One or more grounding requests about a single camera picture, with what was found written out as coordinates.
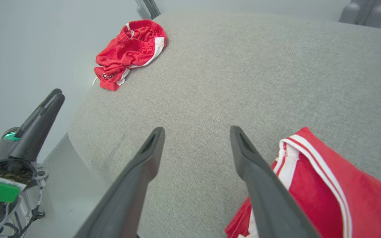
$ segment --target green light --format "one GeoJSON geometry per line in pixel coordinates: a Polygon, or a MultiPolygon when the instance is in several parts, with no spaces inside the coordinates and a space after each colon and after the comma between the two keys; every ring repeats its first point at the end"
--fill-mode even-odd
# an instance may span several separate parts
{"type": "Polygon", "coordinates": [[[13,132],[13,133],[10,133],[10,134],[6,134],[4,137],[9,137],[9,136],[13,136],[13,135],[15,135],[16,133],[15,132],[13,132]]]}

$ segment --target white trim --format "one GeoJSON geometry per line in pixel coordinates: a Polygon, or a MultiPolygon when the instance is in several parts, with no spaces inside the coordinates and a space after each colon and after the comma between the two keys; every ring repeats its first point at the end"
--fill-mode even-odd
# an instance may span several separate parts
{"type": "Polygon", "coordinates": [[[249,216],[248,233],[249,234],[258,233],[257,223],[255,222],[255,216],[254,216],[254,210],[253,209],[251,209],[251,215],[249,216]]]}
{"type": "Polygon", "coordinates": [[[126,76],[129,74],[130,72],[130,69],[127,69],[126,68],[126,71],[124,71],[123,75],[121,76],[121,79],[120,81],[117,81],[117,84],[120,86],[121,84],[123,84],[125,81],[126,81],[126,76]]]}
{"type": "Polygon", "coordinates": [[[285,156],[286,151],[284,150],[284,143],[282,141],[279,142],[279,151],[278,158],[276,159],[277,164],[275,165],[273,171],[277,174],[278,169],[280,169],[281,164],[283,163],[283,157],[285,156]]]}
{"type": "Polygon", "coordinates": [[[293,146],[286,145],[286,159],[284,160],[283,167],[278,174],[278,179],[282,182],[284,187],[289,190],[292,184],[293,175],[295,174],[296,163],[299,160],[299,151],[293,146]]]}
{"type": "Polygon", "coordinates": [[[161,52],[163,51],[163,48],[164,48],[164,37],[155,37],[154,43],[155,43],[155,50],[154,50],[154,55],[152,56],[152,58],[150,58],[146,63],[144,63],[141,66],[137,66],[137,65],[132,64],[128,68],[134,69],[134,68],[146,66],[149,63],[151,63],[157,56],[159,56],[161,54],[161,52]]]}
{"type": "Polygon", "coordinates": [[[134,31],[134,30],[130,30],[130,25],[129,25],[129,23],[126,24],[126,27],[127,27],[127,30],[130,31],[130,34],[132,35],[132,36],[130,37],[130,39],[132,39],[132,37],[135,35],[135,31],[134,31]]]}
{"type": "Polygon", "coordinates": [[[304,145],[315,157],[315,159],[311,156],[311,154],[306,151],[304,148],[299,146],[298,144],[294,143],[293,141],[289,139],[283,139],[284,142],[287,144],[291,144],[294,148],[298,149],[300,152],[302,152],[305,157],[310,161],[311,166],[313,166],[316,173],[322,178],[323,182],[328,186],[328,188],[331,190],[335,198],[337,199],[337,202],[339,203],[340,211],[342,213],[342,220],[343,220],[343,237],[349,238],[352,237],[352,221],[351,221],[351,215],[349,214],[349,208],[348,208],[348,202],[346,201],[345,195],[340,194],[337,190],[342,190],[339,183],[337,182],[336,178],[334,177],[333,173],[327,166],[327,164],[324,162],[322,156],[314,149],[314,147],[303,137],[298,135],[293,135],[290,138],[298,141],[302,145],[304,145]],[[327,173],[327,176],[330,178],[330,180],[327,178],[327,176],[322,172],[322,170],[317,165],[316,161],[320,164],[320,166],[323,168],[325,173],[327,173]]]}

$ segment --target gray floor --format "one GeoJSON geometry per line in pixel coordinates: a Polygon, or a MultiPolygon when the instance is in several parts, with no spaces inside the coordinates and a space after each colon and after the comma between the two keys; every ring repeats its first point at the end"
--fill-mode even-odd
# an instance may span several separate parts
{"type": "Polygon", "coordinates": [[[26,238],[71,238],[95,208],[107,188],[81,161],[65,136],[45,160],[49,172],[42,205],[45,217],[36,220],[26,238]]]}

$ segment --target gray upholstered surface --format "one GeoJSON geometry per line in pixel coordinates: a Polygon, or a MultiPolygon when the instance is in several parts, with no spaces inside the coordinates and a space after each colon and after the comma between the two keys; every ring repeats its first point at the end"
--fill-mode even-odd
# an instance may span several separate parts
{"type": "Polygon", "coordinates": [[[170,13],[156,21],[168,35],[162,54],[116,92],[94,85],[68,131],[110,185],[149,133],[165,128],[141,237],[225,236],[247,196],[231,125],[270,163],[280,139],[308,126],[381,180],[381,29],[252,13],[170,13]]]}

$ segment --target red fabric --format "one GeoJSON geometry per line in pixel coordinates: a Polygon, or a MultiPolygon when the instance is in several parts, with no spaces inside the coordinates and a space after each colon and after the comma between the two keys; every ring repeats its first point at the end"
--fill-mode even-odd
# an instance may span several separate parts
{"type": "Polygon", "coordinates": [[[154,55],[156,37],[164,37],[164,47],[167,45],[167,36],[158,23],[139,20],[129,22],[129,26],[130,30],[124,26],[117,37],[97,55],[96,62],[101,67],[95,67],[94,71],[102,88],[117,90],[117,82],[127,68],[148,62],[154,55]]]}
{"type": "Polygon", "coordinates": [[[239,234],[247,236],[249,227],[249,217],[251,216],[251,201],[249,197],[243,202],[242,206],[237,210],[237,213],[232,218],[224,232],[227,238],[237,238],[239,234]]]}
{"type": "MultiPolygon", "coordinates": [[[[299,160],[296,163],[289,192],[320,235],[325,238],[343,237],[345,235],[343,226],[345,226],[348,230],[346,234],[349,237],[381,237],[381,182],[358,170],[328,148],[308,128],[302,128],[296,135],[300,137],[287,138],[289,143],[284,140],[284,148],[292,146],[299,151],[299,160]],[[302,150],[306,151],[306,154],[304,155],[304,151],[295,146],[300,146],[302,150]],[[332,188],[336,191],[341,188],[343,195],[339,192],[337,195],[332,193],[307,156],[313,158],[313,163],[325,174],[325,179],[332,188]],[[333,182],[333,177],[337,180],[337,184],[333,182]],[[345,210],[341,210],[336,196],[342,201],[345,199],[347,201],[349,219],[345,224],[343,224],[342,215],[347,213],[344,212],[345,210]]],[[[286,155],[282,160],[281,167],[285,163],[286,155]]],[[[272,167],[274,168],[276,165],[277,162],[273,163],[272,167]]],[[[243,214],[242,207],[237,214],[243,214]]],[[[248,233],[248,226],[234,224],[233,227],[236,229],[227,231],[228,238],[236,238],[238,234],[248,233]]]]}
{"type": "Polygon", "coordinates": [[[299,154],[296,167],[290,194],[323,238],[341,237],[342,215],[333,193],[302,153],[299,154]],[[301,192],[306,191],[305,187],[315,189],[301,192]]]}

